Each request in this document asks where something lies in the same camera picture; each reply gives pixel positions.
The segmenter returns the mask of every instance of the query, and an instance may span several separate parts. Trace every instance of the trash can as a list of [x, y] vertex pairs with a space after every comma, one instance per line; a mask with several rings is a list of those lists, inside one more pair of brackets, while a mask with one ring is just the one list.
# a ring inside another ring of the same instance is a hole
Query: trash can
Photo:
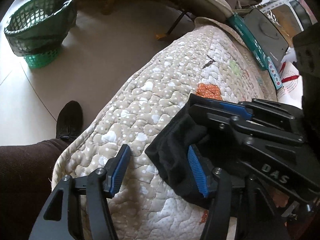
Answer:
[[40, 68], [57, 57], [76, 15], [74, 0], [31, 0], [12, 14], [4, 34], [15, 55]]

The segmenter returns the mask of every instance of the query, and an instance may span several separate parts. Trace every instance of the person's foot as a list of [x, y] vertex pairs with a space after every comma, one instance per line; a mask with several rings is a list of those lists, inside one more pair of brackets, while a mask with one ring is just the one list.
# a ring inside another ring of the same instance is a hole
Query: person's foot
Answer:
[[78, 102], [70, 101], [59, 113], [56, 138], [72, 143], [81, 134], [82, 125], [82, 108]]

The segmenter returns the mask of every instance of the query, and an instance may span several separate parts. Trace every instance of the tiled floor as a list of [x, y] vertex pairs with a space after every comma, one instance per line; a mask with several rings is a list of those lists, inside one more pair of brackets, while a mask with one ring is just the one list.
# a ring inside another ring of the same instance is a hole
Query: tiled floor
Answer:
[[[90, 125], [123, 83], [170, 42], [165, 33], [179, 12], [142, 0], [119, 0], [109, 16], [100, 13], [104, 0], [82, 0], [76, 26], [48, 66], [30, 70], [16, 57], [3, 34], [6, 19], [26, 0], [16, 0], [0, 24], [0, 145], [23, 145], [49, 139], [61, 108], [77, 100]], [[184, 17], [173, 32], [193, 29]]]

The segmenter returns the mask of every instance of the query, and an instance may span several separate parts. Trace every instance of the quilted blanket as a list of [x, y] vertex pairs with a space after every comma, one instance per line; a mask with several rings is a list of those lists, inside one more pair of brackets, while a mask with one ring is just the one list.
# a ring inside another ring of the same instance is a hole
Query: quilted blanket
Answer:
[[[194, 31], [174, 41], [133, 74], [92, 124], [58, 158], [52, 178], [85, 176], [103, 167], [121, 145], [132, 157], [119, 193], [108, 200], [119, 239], [199, 239], [207, 211], [187, 203], [160, 178], [144, 150], [187, 102], [190, 93], [237, 103], [276, 101], [267, 72], [259, 70], [236, 32], [197, 18]], [[90, 239], [86, 199], [81, 198]], [[234, 231], [235, 219], [229, 230]]]

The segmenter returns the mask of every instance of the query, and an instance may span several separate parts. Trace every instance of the person's leg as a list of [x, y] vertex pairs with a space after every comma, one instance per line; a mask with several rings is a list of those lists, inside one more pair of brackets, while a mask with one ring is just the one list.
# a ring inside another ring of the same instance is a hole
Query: person's leg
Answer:
[[57, 120], [56, 139], [28, 146], [0, 147], [0, 238], [26, 240], [51, 193], [54, 165], [80, 134], [80, 105], [71, 101]]

